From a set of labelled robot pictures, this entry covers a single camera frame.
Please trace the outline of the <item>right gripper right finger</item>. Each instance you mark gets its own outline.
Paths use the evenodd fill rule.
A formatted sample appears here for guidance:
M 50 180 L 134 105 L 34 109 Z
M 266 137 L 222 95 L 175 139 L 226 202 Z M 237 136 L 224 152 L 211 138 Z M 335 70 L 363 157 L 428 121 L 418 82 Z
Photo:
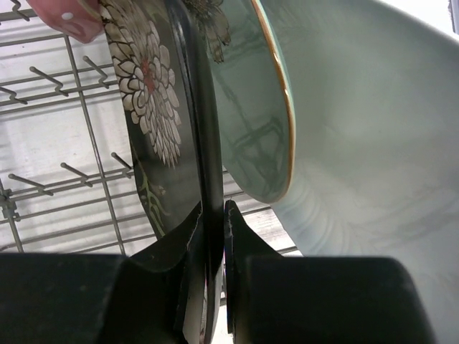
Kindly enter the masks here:
M 434 343 L 408 271 L 390 257 L 284 257 L 224 209 L 235 343 Z

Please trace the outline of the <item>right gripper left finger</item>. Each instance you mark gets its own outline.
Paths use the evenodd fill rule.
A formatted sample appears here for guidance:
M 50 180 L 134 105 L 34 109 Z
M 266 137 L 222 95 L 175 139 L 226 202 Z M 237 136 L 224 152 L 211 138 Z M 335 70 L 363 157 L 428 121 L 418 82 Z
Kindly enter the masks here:
M 3 343 L 198 343 L 202 209 L 132 257 L 3 253 Z

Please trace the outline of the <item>white oval plate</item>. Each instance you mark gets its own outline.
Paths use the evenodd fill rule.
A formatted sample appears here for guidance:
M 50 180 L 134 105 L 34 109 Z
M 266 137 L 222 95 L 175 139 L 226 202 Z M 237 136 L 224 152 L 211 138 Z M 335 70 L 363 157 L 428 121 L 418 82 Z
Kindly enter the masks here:
M 295 103 L 274 209 L 303 254 L 458 281 L 458 41 L 383 1 L 264 1 Z

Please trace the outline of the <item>dark square floral plate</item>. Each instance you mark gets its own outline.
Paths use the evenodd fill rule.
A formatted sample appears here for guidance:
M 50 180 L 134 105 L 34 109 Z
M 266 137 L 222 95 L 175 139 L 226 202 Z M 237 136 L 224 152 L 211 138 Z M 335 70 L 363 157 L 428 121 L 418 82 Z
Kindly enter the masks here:
M 139 200 L 156 241 L 128 260 L 104 343 L 210 343 L 224 201 L 212 73 L 180 1 L 102 1 Z

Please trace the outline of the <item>pink polka dot plate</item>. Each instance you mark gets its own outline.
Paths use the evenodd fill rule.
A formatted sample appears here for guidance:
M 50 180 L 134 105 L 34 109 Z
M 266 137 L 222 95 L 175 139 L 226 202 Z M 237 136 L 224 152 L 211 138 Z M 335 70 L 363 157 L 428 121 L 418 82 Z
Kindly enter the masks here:
M 27 3 L 47 26 L 83 44 L 91 43 L 103 33 L 98 1 L 28 0 Z

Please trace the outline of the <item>mint green flower plate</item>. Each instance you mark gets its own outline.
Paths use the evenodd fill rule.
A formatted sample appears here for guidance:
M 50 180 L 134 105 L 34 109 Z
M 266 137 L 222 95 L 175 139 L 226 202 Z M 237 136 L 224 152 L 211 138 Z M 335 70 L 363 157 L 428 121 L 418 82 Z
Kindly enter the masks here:
M 208 51 L 222 163 L 236 184 L 266 204 L 293 175 L 295 110 L 275 32 L 260 1 L 185 1 Z

